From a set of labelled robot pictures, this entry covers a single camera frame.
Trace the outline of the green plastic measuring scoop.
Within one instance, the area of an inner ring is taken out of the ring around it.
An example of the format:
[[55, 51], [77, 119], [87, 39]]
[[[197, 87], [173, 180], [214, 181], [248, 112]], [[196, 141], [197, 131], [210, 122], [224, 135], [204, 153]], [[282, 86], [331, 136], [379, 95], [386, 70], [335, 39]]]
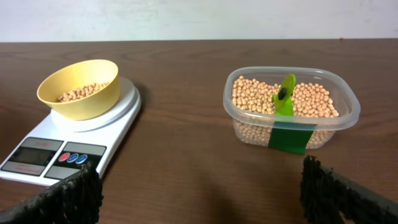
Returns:
[[291, 97], [294, 93], [295, 86], [296, 77], [291, 73], [285, 78], [277, 94], [273, 95], [272, 97], [276, 115], [294, 115], [294, 106]]

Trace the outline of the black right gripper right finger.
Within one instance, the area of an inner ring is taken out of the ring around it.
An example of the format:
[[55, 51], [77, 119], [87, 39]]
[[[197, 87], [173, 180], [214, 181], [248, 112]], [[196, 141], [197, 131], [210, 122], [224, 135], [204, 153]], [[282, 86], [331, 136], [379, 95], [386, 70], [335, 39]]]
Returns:
[[397, 203], [321, 165], [303, 160], [300, 203], [309, 223], [397, 224]]

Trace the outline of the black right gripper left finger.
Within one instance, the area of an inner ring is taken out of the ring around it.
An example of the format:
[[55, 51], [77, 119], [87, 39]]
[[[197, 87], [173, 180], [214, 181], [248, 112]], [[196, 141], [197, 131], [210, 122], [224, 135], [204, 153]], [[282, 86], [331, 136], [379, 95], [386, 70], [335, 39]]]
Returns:
[[103, 201], [103, 183], [92, 162], [7, 210], [1, 223], [98, 223]]

